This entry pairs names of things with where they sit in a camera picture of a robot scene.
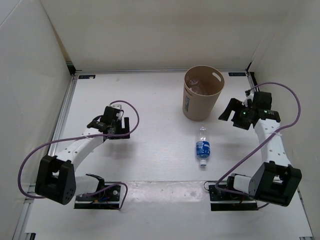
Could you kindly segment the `small clear labelled bottle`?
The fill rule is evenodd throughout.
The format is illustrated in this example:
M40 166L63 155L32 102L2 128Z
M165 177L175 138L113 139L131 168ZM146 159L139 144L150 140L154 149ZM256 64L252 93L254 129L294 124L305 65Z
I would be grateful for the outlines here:
M202 96L208 95L206 89L202 85L193 85L193 86L190 86L189 89L193 93L198 94L198 95L202 95Z

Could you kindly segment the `blue label plastic bottle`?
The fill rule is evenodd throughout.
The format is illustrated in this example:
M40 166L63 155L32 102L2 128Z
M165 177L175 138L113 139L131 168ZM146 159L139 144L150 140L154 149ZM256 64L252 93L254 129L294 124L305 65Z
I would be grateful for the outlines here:
M208 131L204 126L199 128L198 138L195 143L195 155L200 167L205 168L211 155L211 145Z

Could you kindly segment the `clear plastic bottle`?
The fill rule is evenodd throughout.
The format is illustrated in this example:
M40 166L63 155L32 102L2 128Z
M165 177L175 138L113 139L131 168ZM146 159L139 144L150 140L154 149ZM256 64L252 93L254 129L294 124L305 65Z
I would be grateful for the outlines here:
M200 86L201 84L201 79L199 77L191 77L188 79L189 87Z

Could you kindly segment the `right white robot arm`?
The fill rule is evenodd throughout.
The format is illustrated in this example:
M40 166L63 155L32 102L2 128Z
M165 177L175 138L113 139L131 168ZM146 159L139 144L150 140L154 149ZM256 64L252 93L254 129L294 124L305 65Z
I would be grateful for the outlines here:
M280 114L272 110L272 95L269 92L246 91L246 99L231 98L219 120L231 120L233 126L248 130L252 127L258 137L257 150L262 164L253 176L232 173L227 177L224 192L230 200L241 195L254 200L287 207L302 179L302 172L294 168L284 149Z

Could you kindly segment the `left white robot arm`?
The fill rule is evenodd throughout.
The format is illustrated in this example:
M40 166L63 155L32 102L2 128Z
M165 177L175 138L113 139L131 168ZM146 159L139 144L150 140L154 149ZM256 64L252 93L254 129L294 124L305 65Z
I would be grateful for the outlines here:
M82 161L106 140L128 139L129 118L124 117L120 104L106 106L103 115L95 117L82 134L54 156L44 156L39 164L35 193L62 205L74 196L94 202L106 197L105 180L95 174L76 176Z

